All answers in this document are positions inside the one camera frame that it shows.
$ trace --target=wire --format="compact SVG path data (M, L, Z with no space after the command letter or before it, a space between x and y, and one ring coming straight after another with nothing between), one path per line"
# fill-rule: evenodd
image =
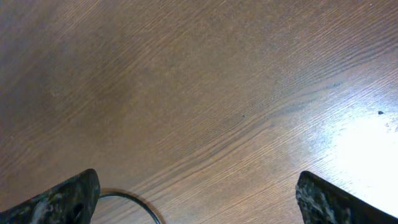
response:
M98 199L105 198L105 197L122 197L122 198L127 198L129 200L132 200L133 202L136 202L139 206L141 206L147 213L152 217L152 219L155 221L156 224L161 224L159 218L157 218L156 214L146 205L142 200L139 200L138 198L121 193L121 192L109 192L105 193L103 195L100 195Z

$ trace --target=dark wood grain streak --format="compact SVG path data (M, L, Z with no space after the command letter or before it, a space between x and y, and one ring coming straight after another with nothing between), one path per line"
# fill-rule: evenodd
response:
M398 216L394 1L0 5L0 209L87 168L166 223L302 223L308 169ZM152 223L123 199L92 223Z

